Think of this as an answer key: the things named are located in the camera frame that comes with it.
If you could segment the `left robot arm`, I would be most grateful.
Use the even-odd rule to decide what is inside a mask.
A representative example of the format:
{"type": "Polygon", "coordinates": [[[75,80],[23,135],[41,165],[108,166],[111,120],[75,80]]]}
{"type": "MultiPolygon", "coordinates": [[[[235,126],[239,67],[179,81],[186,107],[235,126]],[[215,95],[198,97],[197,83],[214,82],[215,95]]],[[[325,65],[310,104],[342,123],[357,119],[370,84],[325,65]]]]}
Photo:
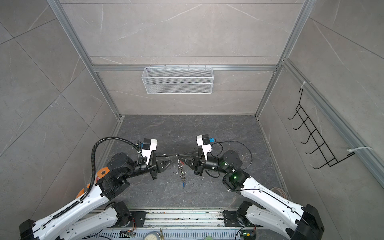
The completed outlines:
{"type": "Polygon", "coordinates": [[[114,202],[92,217],[85,219],[84,216],[124,192],[130,186],[130,178],[149,174],[156,179],[175,161],[174,157],[157,157],[155,151],[141,163],[125,153],[115,154],[107,166],[98,171],[96,180],[81,190],[75,200],[45,218],[20,224],[21,239],[76,240],[94,231],[130,224],[132,215],[124,202],[114,202]]]}

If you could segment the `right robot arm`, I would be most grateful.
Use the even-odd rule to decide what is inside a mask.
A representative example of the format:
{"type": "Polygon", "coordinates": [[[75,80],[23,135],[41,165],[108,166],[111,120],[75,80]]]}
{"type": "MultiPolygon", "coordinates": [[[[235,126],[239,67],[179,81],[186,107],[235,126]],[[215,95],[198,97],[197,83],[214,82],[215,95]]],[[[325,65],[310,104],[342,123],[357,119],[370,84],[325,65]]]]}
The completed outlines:
{"type": "Polygon", "coordinates": [[[222,182],[228,191],[247,198],[237,210],[237,219],[243,226],[262,226],[290,240],[323,237],[325,227],[315,207],[310,204],[303,207],[264,187],[242,170],[237,152],[229,150],[217,158],[206,157],[199,149],[196,155],[183,154],[177,158],[196,175],[202,175],[205,170],[224,174],[222,182]]]}

